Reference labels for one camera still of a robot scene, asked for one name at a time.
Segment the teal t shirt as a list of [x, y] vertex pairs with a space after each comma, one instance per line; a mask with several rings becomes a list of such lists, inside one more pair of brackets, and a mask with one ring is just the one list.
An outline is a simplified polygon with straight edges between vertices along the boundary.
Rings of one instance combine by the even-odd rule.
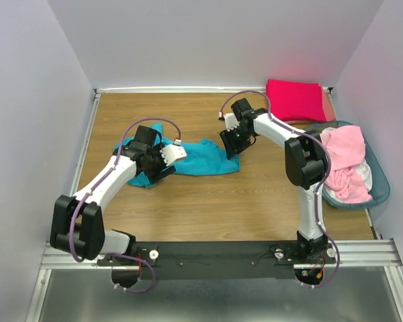
[[[172, 140], [163, 136], [163, 125], [155, 123], [150, 126], [159, 132], [156, 136], [155, 144], [160, 142], [164, 145], [173, 143]], [[175, 172], [172, 174], [186, 176], [216, 176], [223, 174], [231, 174], [240, 171], [240, 160], [238, 156], [227, 159], [226, 150], [220, 148], [212, 140], [202, 139], [198, 143], [181, 144], [187, 152], [187, 157], [173, 164]], [[161, 182], [151, 183], [145, 175], [140, 173], [127, 183], [130, 186], [152, 188]]]

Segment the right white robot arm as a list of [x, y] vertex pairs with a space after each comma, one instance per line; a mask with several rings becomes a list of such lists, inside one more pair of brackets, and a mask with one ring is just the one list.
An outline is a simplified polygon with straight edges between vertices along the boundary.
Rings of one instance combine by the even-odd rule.
[[218, 112], [226, 129], [220, 132], [228, 159], [251, 146], [251, 140], [263, 136], [285, 153], [285, 173], [298, 188], [300, 225], [296, 256], [312, 262], [328, 247], [322, 214], [322, 188], [330, 172], [330, 159], [319, 133], [304, 132], [274, 117], [270, 109], [253, 109], [247, 99], [239, 99], [232, 111]]

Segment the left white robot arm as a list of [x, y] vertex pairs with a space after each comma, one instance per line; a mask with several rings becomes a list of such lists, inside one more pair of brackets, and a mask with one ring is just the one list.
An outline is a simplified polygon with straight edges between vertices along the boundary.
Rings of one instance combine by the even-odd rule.
[[174, 163], [186, 158], [181, 139], [161, 141], [159, 131], [138, 126], [134, 137], [121, 142], [105, 168], [71, 196], [61, 195], [54, 204], [50, 245], [70, 253], [76, 262], [112, 254], [121, 265], [136, 255], [136, 238], [130, 233], [105, 230], [103, 211], [119, 190], [139, 174], [154, 184], [176, 171]]

